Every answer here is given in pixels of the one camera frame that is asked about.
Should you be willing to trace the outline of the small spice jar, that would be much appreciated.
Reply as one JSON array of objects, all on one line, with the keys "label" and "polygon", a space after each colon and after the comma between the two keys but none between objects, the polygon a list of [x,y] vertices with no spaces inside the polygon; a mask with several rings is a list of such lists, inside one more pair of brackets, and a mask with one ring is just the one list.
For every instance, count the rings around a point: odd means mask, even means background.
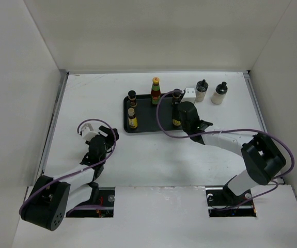
[{"label": "small spice jar", "polygon": [[137,106],[137,101],[136,101],[136,92],[134,90],[130,90],[128,92],[128,99],[130,101],[130,107],[135,108]]},{"label": "small spice jar", "polygon": [[178,104],[181,101],[182,91],[180,89],[174,89],[172,94],[172,105]]}]

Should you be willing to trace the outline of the red sauce bottle yellow cap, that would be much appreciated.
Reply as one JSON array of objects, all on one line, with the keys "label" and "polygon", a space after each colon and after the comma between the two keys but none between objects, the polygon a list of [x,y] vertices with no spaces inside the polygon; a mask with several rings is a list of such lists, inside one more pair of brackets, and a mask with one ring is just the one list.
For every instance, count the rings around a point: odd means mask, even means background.
[{"label": "red sauce bottle yellow cap", "polygon": [[161,97],[160,90],[160,79],[158,77],[154,77],[152,79],[152,88],[151,88],[151,104],[156,106]]}]

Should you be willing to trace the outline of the yellow-label brown bottle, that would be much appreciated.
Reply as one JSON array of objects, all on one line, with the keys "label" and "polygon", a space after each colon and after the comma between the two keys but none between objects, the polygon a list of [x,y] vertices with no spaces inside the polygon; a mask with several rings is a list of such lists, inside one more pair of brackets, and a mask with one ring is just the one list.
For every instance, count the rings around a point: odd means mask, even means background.
[{"label": "yellow-label brown bottle", "polygon": [[172,123],[173,123],[173,127],[174,127],[174,128],[179,128],[179,127],[181,127],[181,121],[180,121],[180,120],[173,119],[173,120],[172,120]]},{"label": "yellow-label brown bottle", "polygon": [[132,107],[128,109],[128,123],[131,129],[136,129],[138,127],[135,109]]}]

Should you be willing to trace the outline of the black-cap grinder bottle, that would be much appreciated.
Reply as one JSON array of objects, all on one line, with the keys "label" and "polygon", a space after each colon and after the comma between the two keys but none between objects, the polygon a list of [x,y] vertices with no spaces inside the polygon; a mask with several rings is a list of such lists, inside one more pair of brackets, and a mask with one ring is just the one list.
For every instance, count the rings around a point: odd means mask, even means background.
[{"label": "black-cap grinder bottle", "polygon": [[208,90],[208,83],[205,79],[198,81],[195,87],[195,102],[202,102]]},{"label": "black-cap grinder bottle", "polygon": [[223,102],[227,92],[228,92],[227,83],[221,82],[216,86],[215,92],[211,97],[211,102],[213,104],[220,105]]}]

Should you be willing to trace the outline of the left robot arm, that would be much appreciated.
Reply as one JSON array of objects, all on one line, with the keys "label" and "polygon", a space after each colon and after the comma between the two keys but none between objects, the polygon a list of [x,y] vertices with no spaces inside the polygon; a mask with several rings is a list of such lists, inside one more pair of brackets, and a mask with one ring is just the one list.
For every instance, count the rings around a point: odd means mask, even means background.
[{"label": "left robot arm", "polygon": [[119,140],[118,130],[100,126],[95,132],[90,124],[85,124],[79,134],[88,145],[81,162],[63,175],[40,176],[19,210],[22,220],[54,231],[73,208],[82,203],[93,206],[98,202],[96,180]]}]

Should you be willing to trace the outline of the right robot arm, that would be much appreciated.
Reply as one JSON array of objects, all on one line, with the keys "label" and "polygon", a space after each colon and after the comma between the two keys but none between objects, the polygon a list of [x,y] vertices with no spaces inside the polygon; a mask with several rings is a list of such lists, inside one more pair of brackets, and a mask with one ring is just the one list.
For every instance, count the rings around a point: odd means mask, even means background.
[{"label": "right robot arm", "polygon": [[228,204],[235,204],[243,193],[257,185],[267,185],[286,165],[286,159],[266,134],[205,132],[213,124],[201,120],[190,102],[179,103],[178,113],[182,129],[192,141],[230,151],[243,159],[246,169],[223,186],[222,197]]}]

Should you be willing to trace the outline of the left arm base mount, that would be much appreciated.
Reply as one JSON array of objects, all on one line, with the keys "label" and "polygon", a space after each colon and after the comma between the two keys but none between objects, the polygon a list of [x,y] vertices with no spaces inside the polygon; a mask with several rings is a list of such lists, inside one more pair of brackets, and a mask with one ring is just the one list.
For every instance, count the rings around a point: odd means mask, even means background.
[{"label": "left arm base mount", "polygon": [[101,188],[96,182],[85,184],[68,198],[68,218],[112,218],[114,216],[115,188]]}]

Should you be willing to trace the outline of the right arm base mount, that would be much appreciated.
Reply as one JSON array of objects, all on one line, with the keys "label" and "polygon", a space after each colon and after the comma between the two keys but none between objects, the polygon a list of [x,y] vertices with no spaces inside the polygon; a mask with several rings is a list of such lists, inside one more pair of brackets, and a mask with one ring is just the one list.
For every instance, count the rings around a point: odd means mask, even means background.
[{"label": "right arm base mount", "polygon": [[223,193],[222,187],[206,188],[209,217],[256,217],[251,190],[245,191],[240,196],[225,196]]}]

